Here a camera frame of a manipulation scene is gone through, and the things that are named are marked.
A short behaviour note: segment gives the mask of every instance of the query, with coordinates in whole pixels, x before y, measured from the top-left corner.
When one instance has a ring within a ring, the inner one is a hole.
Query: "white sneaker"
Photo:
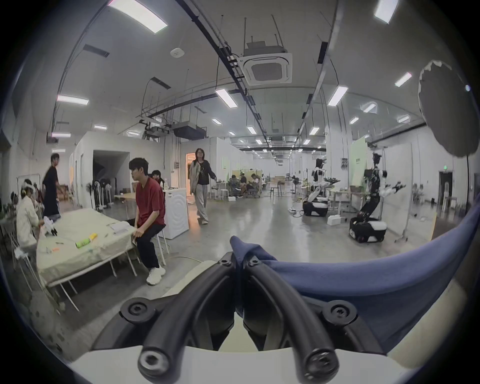
[[[147,284],[155,285],[160,282],[162,276],[165,274],[166,270],[162,267],[150,269],[150,273],[147,277]]]

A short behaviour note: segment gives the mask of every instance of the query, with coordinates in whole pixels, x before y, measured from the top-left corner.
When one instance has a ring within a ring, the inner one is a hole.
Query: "white tablecloth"
[[[54,224],[58,235],[40,234],[38,240],[36,265],[42,284],[51,285],[131,249],[133,227],[114,235],[109,226],[113,223],[118,223],[118,220],[91,208],[64,213]],[[92,233],[96,233],[97,237],[90,244],[79,249],[75,246],[76,242],[88,238]]]

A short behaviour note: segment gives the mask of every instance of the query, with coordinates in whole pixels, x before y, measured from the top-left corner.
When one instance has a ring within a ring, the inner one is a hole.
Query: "ceiling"
[[[55,96],[65,63],[82,30],[104,2],[67,3],[46,26],[29,58],[35,65],[26,65],[28,70],[19,81],[22,94],[32,97],[34,128],[44,132],[51,129]],[[88,98],[90,103],[84,107],[61,103],[56,114],[57,121],[70,123],[68,129],[73,134],[81,135],[93,129],[94,124],[108,126],[107,133],[140,132],[143,126],[136,123],[142,107],[151,113],[211,94],[216,83],[217,87],[235,88],[221,62],[217,75],[217,54],[174,0],[140,0],[140,3],[159,15],[168,27],[153,34],[134,19],[106,7],[75,51],[61,93]],[[284,144],[290,144],[300,127],[302,113],[307,109],[307,98],[317,83],[321,69],[321,64],[317,63],[320,45],[329,39],[336,1],[202,0],[196,3],[214,28],[221,31],[232,52],[240,56],[243,54],[245,18],[247,42],[264,40],[267,45],[276,45],[275,34],[278,33],[273,14],[284,47],[293,55],[293,80],[290,84],[249,87],[249,93],[255,100],[267,135],[283,135]],[[348,86],[348,92],[338,110],[326,107],[320,97],[316,99],[304,131],[309,133],[313,126],[320,129],[310,138],[309,146],[323,143],[322,132],[334,118],[352,129],[354,139],[422,122],[417,97],[420,70],[431,59],[455,65],[445,46],[418,19],[407,2],[400,2],[390,24],[374,18],[376,0],[346,0],[344,3],[332,62],[325,63],[322,91],[326,100],[338,83]],[[203,18],[201,21],[209,29]],[[104,58],[81,51],[84,44],[105,50],[109,55]],[[170,55],[177,47],[185,51],[178,59]],[[412,78],[400,88],[396,87],[395,81],[407,71],[412,73]],[[171,88],[167,90],[149,82],[153,76]],[[176,108],[164,118],[190,120],[206,127],[209,136],[230,137],[228,132],[232,131],[235,133],[231,137],[233,145],[254,147],[257,145],[255,139],[261,137],[255,137],[246,129],[247,125],[254,125],[253,116],[241,95],[233,98],[237,108],[229,109],[221,99],[213,98]],[[362,109],[371,102],[376,103],[376,108],[364,113]],[[398,123],[397,119],[405,115],[410,119]],[[355,116],[359,120],[350,126],[348,122]],[[212,118],[220,120],[222,125],[213,123]]]

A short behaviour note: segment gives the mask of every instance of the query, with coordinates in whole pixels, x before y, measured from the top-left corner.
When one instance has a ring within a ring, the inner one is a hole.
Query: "person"
[[[243,172],[240,174],[240,192],[242,195],[247,193],[247,178]]]
[[[165,180],[162,179],[162,173],[158,169],[152,172],[152,178],[162,186],[162,189],[165,189]]]
[[[33,236],[32,228],[40,228],[43,220],[38,219],[33,200],[35,189],[30,179],[25,179],[22,184],[21,199],[17,205],[17,239],[20,248],[27,253],[36,249],[36,239]]]
[[[128,220],[135,227],[133,240],[137,243],[138,253],[143,265],[150,270],[147,283],[155,285],[165,274],[165,269],[158,263],[155,247],[150,241],[153,236],[165,228],[165,203],[160,184],[148,177],[148,162],[136,157],[128,163],[132,179],[138,181],[135,190],[137,214]]]
[[[61,191],[61,188],[57,169],[55,168],[58,165],[59,160],[60,155],[58,153],[54,153],[50,156],[51,166],[42,181],[43,205],[45,206],[43,215],[47,217],[59,214],[57,190]]]
[[[215,173],[210,168],[210,163],[205,160],[205,151],[197,148],[195,160],[190,166],[190,191],[195,195],[197,215],[200,216],[202,224],[208,224],[207,216],[207,192],[210,184],[209,176],[216,181]]]

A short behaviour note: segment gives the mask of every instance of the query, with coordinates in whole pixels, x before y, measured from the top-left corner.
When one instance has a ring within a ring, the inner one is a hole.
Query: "blue fabric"
[[[303,296],[351,302],[388,352],[445,290],[470,247],[479,219],[480,195],[460,224],[442,236],[406,253],[358,263],[286,263],[236,236],[230,244],[239,265],[255,255]]]

